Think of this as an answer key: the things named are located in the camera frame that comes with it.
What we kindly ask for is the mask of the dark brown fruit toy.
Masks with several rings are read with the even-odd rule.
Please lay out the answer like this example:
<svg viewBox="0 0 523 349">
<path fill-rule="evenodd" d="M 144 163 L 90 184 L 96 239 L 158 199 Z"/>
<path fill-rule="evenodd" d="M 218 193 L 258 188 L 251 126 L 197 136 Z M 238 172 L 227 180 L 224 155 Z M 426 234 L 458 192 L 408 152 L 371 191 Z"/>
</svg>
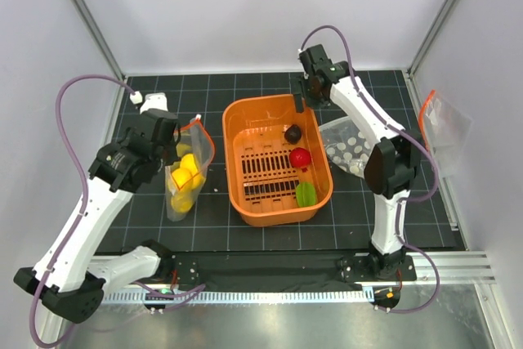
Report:
<svg viewBox="0 0 523 349">
<path fill-rule="evenodd" d="M 284 139 L 291 145 L 296 145 L 302 139 L 301 128 L 293 124 L 284 132 Z"/>
</svg>

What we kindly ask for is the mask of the yellow lemon toy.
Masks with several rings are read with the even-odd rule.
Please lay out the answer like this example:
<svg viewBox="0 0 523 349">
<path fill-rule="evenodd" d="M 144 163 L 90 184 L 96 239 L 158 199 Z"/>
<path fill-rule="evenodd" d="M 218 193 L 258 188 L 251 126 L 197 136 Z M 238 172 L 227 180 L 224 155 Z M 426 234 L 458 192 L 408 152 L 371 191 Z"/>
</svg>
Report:
<svg viewBox="0 0 523 349">
<path fill-rule="evenodd" d="M 185 154 L 180 161 L 180 168 L 189 170 L 191 173 L 198 173 L 200 170 L 200 164 L 194 154 Z"/>
</svg>

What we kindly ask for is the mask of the single clear zip bag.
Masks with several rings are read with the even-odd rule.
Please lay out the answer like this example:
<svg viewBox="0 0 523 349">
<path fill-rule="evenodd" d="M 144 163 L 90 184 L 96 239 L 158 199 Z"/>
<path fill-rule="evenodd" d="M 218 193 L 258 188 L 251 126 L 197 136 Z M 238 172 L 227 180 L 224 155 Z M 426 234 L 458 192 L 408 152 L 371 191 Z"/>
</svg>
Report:
<svg viewBox="0 0 523 349">
<path fill-rule="evenodd" d="M 170 221 L 182 221 L 195 206 L 216 154 L 212 138 L 196 114 L 175 136 L 179 160 L 165 168 L 166 214 Z"/>
</svg>

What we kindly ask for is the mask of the yellow mango toy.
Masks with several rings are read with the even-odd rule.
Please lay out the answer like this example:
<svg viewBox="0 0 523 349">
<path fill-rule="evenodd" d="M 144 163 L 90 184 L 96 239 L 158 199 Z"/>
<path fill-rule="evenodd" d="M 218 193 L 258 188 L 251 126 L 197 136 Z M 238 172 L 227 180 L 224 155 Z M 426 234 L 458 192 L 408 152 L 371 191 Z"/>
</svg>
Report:
<svg viewBox="0 0 523 349">
<path fill-rule="evenodd" d="M 174 186 L 180 192 L 189 192 L 193 190 L 194 176 L 184 168 L 177 168 L 171 173 Z"/>
</svg>

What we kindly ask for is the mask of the red apple toy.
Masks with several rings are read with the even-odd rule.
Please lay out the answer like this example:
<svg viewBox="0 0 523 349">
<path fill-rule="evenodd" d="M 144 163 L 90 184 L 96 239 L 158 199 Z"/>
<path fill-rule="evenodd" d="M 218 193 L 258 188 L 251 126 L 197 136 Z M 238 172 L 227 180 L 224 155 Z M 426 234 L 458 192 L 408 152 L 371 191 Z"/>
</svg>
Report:
<svg viewBox="0 0 523 349">
<path fill-rule="evenodd" d="M 305 172 L 311 164 L 311 153 L 305 148 L 296 147 L 291 150 L 288 159 L 293 168 L 299 168 Z"/>
</svg>

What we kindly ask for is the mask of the clear zip bags stack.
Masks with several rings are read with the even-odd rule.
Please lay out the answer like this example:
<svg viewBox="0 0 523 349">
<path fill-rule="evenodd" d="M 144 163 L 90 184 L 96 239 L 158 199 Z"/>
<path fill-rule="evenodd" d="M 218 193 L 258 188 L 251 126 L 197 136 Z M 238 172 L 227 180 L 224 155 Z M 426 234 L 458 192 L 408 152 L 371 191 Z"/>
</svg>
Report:
<svg viewBox="0 0 523 349">
<path fill-rule="evenodd" d="M 371 155 L 370 144 L 348 116 L 320 126 L 320 135 L 328 159 L 344 172 L 364 178 Z"/>
</svg>

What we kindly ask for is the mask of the yellow pear toy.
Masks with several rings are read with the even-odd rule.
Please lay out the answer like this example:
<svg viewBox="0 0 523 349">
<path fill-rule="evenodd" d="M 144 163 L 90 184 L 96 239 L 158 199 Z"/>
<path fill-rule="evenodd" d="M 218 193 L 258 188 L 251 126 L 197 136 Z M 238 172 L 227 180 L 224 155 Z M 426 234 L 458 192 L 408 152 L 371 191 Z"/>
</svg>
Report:
<svg viewBox="0 0 523 349">
<path fill-rule="evenodd" d="M 192 192 L 176 192 L 170 196 L 169 205 L 175 214 L 186 214 L 194 205 L 195 197 Z"/>
</svg>

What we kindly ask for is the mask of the orange plastic basket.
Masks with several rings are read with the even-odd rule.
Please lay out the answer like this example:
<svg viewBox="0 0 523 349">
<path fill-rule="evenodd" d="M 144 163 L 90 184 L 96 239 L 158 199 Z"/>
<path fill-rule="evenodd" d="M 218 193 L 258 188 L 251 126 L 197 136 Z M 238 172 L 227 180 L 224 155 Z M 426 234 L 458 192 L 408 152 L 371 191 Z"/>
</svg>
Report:
<svg viewBox="0 0 523 349">
<path fill-rule="evenodd" d="M 284 132 L 293 124 L 302 139 L 291 145 Z M 234 101 L 222 114 L 223 145 L 230 202 L 250 226 L 267 227 L 308 221 L 330 200 L 333 179 L 312 108 L 297 113 L 293 95 L 272 95 Z M 311 153 L 303 172 L 288 156 L 302 147 Z M 296 186 L 308 181 L 318 203 L 299 208 Z"/>
</svg>

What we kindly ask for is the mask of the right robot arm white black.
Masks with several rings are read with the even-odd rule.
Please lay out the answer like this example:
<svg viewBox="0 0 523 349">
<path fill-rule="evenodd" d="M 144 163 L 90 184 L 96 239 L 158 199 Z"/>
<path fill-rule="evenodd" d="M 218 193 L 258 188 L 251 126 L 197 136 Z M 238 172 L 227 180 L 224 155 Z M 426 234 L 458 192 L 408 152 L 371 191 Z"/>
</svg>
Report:
<svg viewBox="0 0 523 349">
<path fill-rule="evenodd" d="M 370 146 L 363 175 L 374 194 L 374 230 L 367 266 L 376 280 L 391 280 L 405 263 L 405 205 L 418 175 L 422 136 L 407 131 L 371 96 L 346 61 L 332 62 L 322 45 L 298 52 L 303 75 L 293 84 L 308 105 L 343 110 Z"/>
</svg>

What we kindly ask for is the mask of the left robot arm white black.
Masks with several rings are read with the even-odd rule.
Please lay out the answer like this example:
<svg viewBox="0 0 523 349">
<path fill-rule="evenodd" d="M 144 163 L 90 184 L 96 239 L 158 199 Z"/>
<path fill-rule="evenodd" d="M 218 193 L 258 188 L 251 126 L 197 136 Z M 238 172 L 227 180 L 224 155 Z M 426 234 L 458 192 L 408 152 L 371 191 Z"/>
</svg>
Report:
<svg viewBox="0 0 523 349">
<path fill-rule="evenodd" d="M 148 109 L 124 137 L 101 147 L 88 169 L 87 193 L 65 227 L 33 267 L 19 269 L 15 283 L 52 313 L 74 324 L 89 319 L 104 296 L 142 278 L 170 280 L 172 251 L 148 239 L 106 264 L 92 257 L 119 212 L 144 184 L 178 161 L 180 126 L 175 114 Z"/>
</svg>

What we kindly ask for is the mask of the green fruit toy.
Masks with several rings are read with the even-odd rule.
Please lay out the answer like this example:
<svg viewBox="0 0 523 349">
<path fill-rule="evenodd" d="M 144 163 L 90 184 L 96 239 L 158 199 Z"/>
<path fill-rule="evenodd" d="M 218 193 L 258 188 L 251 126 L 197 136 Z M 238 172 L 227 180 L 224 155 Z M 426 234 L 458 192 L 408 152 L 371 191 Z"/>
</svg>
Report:
<svg viewBox="0 0 523 349">
<path fill-rule="evenodd" d="M 318 203 L 315 187 L 308 181 L 301 181 L 295 189 L 295 198 L 299 208 L 308 208 Z"/>
</svg>

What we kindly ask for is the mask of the black grid mat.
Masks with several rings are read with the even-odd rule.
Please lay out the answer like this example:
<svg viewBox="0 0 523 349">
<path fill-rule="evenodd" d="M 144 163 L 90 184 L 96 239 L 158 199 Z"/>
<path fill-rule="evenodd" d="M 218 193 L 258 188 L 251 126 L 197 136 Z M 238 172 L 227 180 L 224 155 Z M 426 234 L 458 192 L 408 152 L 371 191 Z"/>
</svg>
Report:
<svg viewBox="0 0 523 349">
<path fill-rule="evenodd" d="M 172 251 L 268 251 L 367 249 L 374 228 L 374 201 L 364 181 L 329 162 L 333 195 L 308 221 L 256 228 L 246 224 L 230 204 L 221 127 L 222 111 L 233 101 L 291 92 L 300 72 L 264 74 L 194 74 L 127 76 L 126 82 L 142 93 L 165 92 L 169 110 L 182 125 L 201 114 L 216 146 L 208 179 L 195 205 L 181 221 L 166 213 L 163 175 L 149 185 L 117 216 L 98 253 L 125 253 L 142 241 L 155 239 Z M 406 128 L 417 126 L 416 114 L 400 70 L 360 71 L 368 92 Z M 446 201 L 438 191 L 430 200 L 409 204 L 405 236 L 426 250 L 464 250 L 463 237 L 451 225 Z"/>
</svg>

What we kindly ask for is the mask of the zip bag on right wall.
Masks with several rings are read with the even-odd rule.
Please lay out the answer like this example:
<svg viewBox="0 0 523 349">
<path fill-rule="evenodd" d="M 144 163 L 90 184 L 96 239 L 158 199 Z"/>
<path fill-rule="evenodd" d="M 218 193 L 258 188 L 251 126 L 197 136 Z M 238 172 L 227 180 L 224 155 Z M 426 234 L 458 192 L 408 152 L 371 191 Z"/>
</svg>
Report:
<svg viewBox="0 0 523 349">
<path fill-rule="evenodd" d="M 458 170 L 472 120 L 431 90 L 418 113 L 418 126 L 439 176 L 450 177 Z"/>
</svg>

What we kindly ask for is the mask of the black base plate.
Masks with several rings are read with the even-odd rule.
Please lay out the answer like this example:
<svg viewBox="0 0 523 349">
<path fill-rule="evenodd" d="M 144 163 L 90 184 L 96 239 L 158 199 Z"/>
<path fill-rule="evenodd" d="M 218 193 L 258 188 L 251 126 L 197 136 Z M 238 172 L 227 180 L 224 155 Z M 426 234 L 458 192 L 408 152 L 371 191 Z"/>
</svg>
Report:
<svg viewBox="0 0 523 349">
<path fill-rule="evenodd" d="M 160 262 L 147 284 L 203 284 L 209 292 L 297 293 L 348 290 L 357 284 L 414 282 L 417 273 L 407 255 L 401 264 L 378 271 L 367 253 L 356 250 L 246 251 L 174 253 Z"/>
</svg>

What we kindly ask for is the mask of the right aluminium frame post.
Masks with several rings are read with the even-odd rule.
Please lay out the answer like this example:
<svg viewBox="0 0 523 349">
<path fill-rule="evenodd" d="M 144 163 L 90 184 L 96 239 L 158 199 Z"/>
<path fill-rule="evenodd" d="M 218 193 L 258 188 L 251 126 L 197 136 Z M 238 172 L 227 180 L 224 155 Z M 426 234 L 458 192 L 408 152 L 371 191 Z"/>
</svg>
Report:
<svg viewBox="0 0 523 349">
<path fill-rule="evenodd" d="M 423 39 L 418 51 L 416 52 L 416 55 L 414 56 L 410 67 L 408 68 L 407 73 L 408 76 L 410 76 L 411 78 L 416 74 L 419 67 L 423 63 L 433 43 L 435 42 L 437 36 L 444 27 L 445 22 L 448 20 L 450 14 L 452 13 L 457 3 L 458 0 L 443 1 L 440 9 L 436 13 L 435 19 L 432 21 L 431 26 L 427 31 L 425 38 Z"/>
</svg>

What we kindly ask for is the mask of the aluminium frame post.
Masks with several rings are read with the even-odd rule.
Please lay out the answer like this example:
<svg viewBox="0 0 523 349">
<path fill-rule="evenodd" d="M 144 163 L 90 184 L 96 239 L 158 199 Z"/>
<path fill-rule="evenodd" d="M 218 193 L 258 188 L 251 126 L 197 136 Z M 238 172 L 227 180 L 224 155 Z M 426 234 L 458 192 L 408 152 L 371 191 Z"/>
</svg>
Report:
<svg viewBox="0 0 523 349">
<path fill-rule="evenodd" d="M 423 39 L 418 51 L 416 52 L 416 55 L 414 56 L 410 67 L 408 68 L 407 73 L 408 76 L 410 76 L 411 78 L 416 74 L 419 67 L 423 63 L 433 43 L 435 42 L 437 36 L 444 27 L 445 22 L 448 20 L 450 14 L 452 13 L 457 3 L 458 0 L 443 1 L 440 9 L 436 13 L 435 19 L 432 21 L 431 26 L 427 31 L 425 38 Z"/>
<path fill-rule="evenodd" d="M 85 28 L 90 34 L 93 42 L 104 58 L 106 64 L 109 66 L 112 74 L 120 80 L 124 80 L 125 74 L 116 61 L 113 52 L 110 50 L 109 44 L 105 40 L 100 27 L 95 21 L 93 14 L 91 13 L 85 0 L 70 0 L 77 11 L 80 19 L 82 20 Z"/>
</svg>

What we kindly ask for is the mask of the left aluminium frame post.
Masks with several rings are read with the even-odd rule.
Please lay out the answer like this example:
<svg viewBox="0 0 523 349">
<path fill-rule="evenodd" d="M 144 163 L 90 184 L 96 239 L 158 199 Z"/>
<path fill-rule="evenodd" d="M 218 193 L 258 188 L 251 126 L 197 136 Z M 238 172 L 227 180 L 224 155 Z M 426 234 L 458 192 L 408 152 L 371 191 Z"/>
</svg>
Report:
<svg viewBox="0 0 523 349">
<path fill-rule="evenodd" d="M 93 42 L 104 58 L 106 64 L 109 66 L 112 74 L 120 80 L 124 80 L 125 74 L 116 61 L 113 52 L 110 50 L 109 44 L 105 40 L 100 27 L 95 21 L 93 14 L 91 13 L 85 0 L 70 0 L 77 11 L 80 19 L 82 20 L 85 28 L 90 34 Z"/>
</svg>

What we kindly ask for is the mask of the aluminium rail profile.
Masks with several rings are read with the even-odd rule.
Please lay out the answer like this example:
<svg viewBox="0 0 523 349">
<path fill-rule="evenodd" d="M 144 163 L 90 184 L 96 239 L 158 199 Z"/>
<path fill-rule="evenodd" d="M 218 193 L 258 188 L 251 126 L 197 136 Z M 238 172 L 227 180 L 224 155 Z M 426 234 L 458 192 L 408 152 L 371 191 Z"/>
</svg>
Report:
<svg viewBox="0 0 523 349">
<path fill-rule="evenodd" d="M 435 284 L 436 273 L 430 262 L 419 253 L 409 254 L 417 274 L 417 284 Z M 441 284 L 494 284 L 494 272 L 482 251 L 429 252 L 439 273 Z"/>
</svg>

